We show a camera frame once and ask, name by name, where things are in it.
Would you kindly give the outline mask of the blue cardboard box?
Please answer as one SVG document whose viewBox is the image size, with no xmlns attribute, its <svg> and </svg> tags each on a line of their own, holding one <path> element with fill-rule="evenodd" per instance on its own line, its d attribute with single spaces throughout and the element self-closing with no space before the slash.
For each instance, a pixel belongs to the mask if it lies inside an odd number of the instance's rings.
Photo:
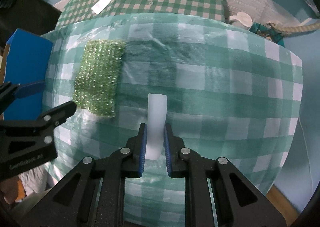
<svg viewBox="0 0 320 227">
<path fill-rule="evenodd" d="M 53 44 L 33 33 L 17 29 L 8 39 L 1 64 L 1 83 L 44 82 Z M 3 113 L 5 120 L 36 120 L 42 111 L 43 89 L 16 99 Z"/>
</svg>

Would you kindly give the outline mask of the green sparkly scrubbing cloth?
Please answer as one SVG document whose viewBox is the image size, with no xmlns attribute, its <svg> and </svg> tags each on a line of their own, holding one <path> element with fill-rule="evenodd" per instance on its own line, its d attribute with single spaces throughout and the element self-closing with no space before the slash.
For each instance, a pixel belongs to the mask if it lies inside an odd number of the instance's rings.
<svg viewBox="0 0 320 227">
<path fill-rule="evenodd" d="M 90 40 L 84 48 L 74 81 L 73 101 L 97 116 L 115 116 L 117 80 L 126 43 Z"/>
</svg>

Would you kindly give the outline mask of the black draped furniture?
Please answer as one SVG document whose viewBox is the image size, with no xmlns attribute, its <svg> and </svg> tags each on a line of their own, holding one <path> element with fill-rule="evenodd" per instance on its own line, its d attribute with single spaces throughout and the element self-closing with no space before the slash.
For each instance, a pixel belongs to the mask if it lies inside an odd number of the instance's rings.
<svg viewBox="0 0 320 227">
<path fill-rule="evenodd" d="M 44 0 L 1 0 L 1 48 L 16 29 L 35 35 L 54 30 L 60 14 Z"/>
</svg>

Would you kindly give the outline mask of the white paper slip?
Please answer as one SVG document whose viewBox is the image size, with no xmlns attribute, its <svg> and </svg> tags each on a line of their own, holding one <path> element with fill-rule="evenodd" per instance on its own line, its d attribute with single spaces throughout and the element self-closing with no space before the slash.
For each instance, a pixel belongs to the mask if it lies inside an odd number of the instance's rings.
<svg viewBox="0 0 320 227">
<path fill-rule="evenodd" d="M 99 0 L 91 7 L 91 10 L 95 14 L 99 14 L 112 0 Z"/>
</svg>

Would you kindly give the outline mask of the white round device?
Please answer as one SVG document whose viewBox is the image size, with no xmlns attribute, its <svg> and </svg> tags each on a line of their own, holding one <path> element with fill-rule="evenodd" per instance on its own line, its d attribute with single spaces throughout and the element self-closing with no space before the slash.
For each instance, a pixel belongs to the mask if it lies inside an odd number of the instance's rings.
<svg viewBox="0 0 320 227">
<path fill-rule="evenodd" d="M 236 15 L 229 16 L 228 24 L 249 30 L 253 24 L 253 19 L 245 12 L 238 12 Z"/>
</svg>

